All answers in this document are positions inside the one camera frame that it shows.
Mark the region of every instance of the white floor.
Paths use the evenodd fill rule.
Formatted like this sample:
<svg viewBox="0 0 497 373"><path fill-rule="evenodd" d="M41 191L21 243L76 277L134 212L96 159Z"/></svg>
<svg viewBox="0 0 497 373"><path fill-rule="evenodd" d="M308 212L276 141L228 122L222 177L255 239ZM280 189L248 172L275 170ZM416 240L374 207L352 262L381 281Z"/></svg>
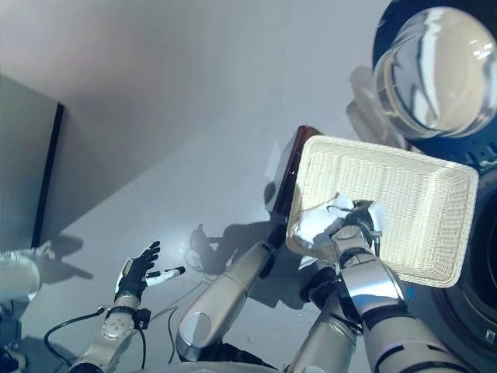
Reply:
<svg viewBox="0 0 497 373"><path fill-rule="evenodd" d="M36 350L53 325L109 304L124 260L156 239L159 266L187 272L146 290L143 306L153 313L224 265L225 253L194 250L200 224L226 250L263 238L265 186L297 126L355 138L348 78L370 64L387 4L4 0L0 70L67 108L45 226L58 259L23 315L26 345ZM298 258L283 256L226 338L278 368L317 315L296 297ZM203 287L180 302L173 326ZM100 322L53 340L78 355ZM147 338L148 368L160 371L172 348L167 315ZM136 338L118 371L140 361ZM45 371L39 364L32 371ZM367 370L359 343L350 371Z"/></svg>

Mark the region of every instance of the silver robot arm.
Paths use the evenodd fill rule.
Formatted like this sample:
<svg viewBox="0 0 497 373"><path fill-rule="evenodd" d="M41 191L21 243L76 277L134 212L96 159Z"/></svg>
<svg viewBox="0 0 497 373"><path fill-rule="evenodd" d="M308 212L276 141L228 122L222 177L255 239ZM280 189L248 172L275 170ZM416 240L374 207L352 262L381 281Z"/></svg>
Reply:
<svg viewBox="0 0 497 373"><path fill-rule="evenodd" d="M116 283L114 304L107 312L99 335L72 365L70 373L107 373L115 369L130 337L138 328L147 329L150 311L138 309L147 286L160 284L185 272L184 267L148 272L158 258L159 242L154 242L137 258L128 259Z"/></svg>
<svg viewBox="0 0 497 373"><path fill-rule="evenodd" d="M371 371L467 371L423 322L409 315L398 276L360 244L367 239L359 226L342 227L332 241L340 258L342 310L363 326Z"/></svg>
<svg viewBox="0 0 497 373"><path fill-rule="evenodd" d="M257 242L186 311L176 336L176 349L182 360L208 360L238 317L250 288L274 252L270 244Z"/></svg>
<svg viewBox="0 0 497 373"><path fill-rule="evenodd" d="M409 315L401 281L377 256L384 228L381 209L369 201L356 201L353 207L350 202L338 195L307 211L294 227L308 248L319 244L316 238L322 239L325 231L338 263L328 276L332 290L325 306L290 371L347 371L355 336L346 331L353 324L363 328L375 373L467 371L425 324ZM325 283L321 281L318 291Z"/></svg>

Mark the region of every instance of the white cylinder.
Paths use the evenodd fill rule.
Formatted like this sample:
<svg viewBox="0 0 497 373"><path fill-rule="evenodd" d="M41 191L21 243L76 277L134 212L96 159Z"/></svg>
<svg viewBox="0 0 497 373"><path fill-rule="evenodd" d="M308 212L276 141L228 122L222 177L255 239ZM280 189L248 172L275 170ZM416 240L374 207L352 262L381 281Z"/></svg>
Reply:
<svg viewBox="0 0 497 373"><path fill-rule="evenodd" d="M40 285L40 272L31 259L17 253L0 254L0 302L32 299Z"/></svg>

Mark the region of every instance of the white wicker basket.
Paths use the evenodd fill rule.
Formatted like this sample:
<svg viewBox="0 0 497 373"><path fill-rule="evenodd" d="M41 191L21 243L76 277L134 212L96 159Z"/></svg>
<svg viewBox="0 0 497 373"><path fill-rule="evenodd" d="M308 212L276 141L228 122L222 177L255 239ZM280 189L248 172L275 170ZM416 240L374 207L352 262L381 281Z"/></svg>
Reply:
<svg viewBox="0 0 497 373"><path fill-rule="evenodd" d="M289 218L336 192L378 200L387 212L381 259L404 281L448 288L461 274L478 174L470 167L358 141L314 136L302 152ZM288 247L330 262L330 249L308 252L287 234Z"/></svg>

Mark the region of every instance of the black cable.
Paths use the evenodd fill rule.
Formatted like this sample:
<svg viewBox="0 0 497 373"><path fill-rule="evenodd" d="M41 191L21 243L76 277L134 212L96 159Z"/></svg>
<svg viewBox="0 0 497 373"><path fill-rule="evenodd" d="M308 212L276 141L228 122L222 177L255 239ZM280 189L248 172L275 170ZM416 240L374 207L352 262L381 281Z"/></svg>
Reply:
<svg viewBox="0 0 497 373"><path fill-rule="evenodd" d="M172 359L174 358L174 354L176 353L176 343L174 343L174 337L172 336L172 331L171 331L171 318L172 315L174 315L174 312L178 310L178 307L173 307L172 312L169 314L168 318L168 331L169 331L169 339L171 340L171 345L172 345L172 352L171 356L169 357L168 364L171 364Z"/></svg>
<svg viewBox="0 0 497 373"><path fill-rule="evenodd" d="M188 295L192 294L196 289L198 289L200 287L200 285L210 285L210 282L206 282L206 281L201 281L199 282L197 285L195 285L191 290L189 290L188 292L186 292L185 294L183 294L181 297L177 298L175 301L173 301L172 303L170 303L165 309L163 309L162 311L156 313L151 319L150 319L150 322L154 321L155 319L157 319L159 316L162 316L164 315L165 313L171 311L172 309L175 308L175 304L178 303L179 301L183 300L184 298L186 298Z"/></svg>
<svg viewBox="0 0 497 373"><path fill-rule="evenodd" d="M72 366L72 363L66 359L64 356L62 356L61 354L59 354L53 347L52 345L50 344L50 341L48 340L48 337L53 333L53 332L56 332L57 330L61 329L61 328L64 328L65 326L69 325L69 324L72 324L73 322L78 322L78 321L82 321L82 320L86 320L86 319L91 319L92 317L96 317L96 316L100 316L102 315L104 312L105 312L105 308L102 308L100 307L96 312L94 313L89 313L88 315L84 315L84 316L79 316L79 317L76 317L74 319L70 319L66 322L63 322L62 324L59 324L57 326L54 326L52 329L50 329L49 331L47 331L47 333L45 334L45 336L43 337L43 342L45 343L45 347L61 362L61 363L64 363L66 366L68 367L71 367Z"/></svg>
<svg viewBox="0 0 497 373"><path fill-rule="evenodd" d="M358 326L355 324L355 322L350 321L348 319L344 319L343 317L337 315L336 313L330 312L329 314L332 318L339 320L340 322L343 322L345 325L347 325L350 329L355 331L354 333L359 333L362 334L364 333L364 329L362 326Z"/></svg>
<svg viewBox="0 0 497 373"><path fill-rule="evenodd" d="M141 336L141 343L143 344L143 354L141 356L141 369L145 369L145 361L147 360L147 342L145 341L145 335L143 330L139 325L137 325L137 330Z"/></svg>

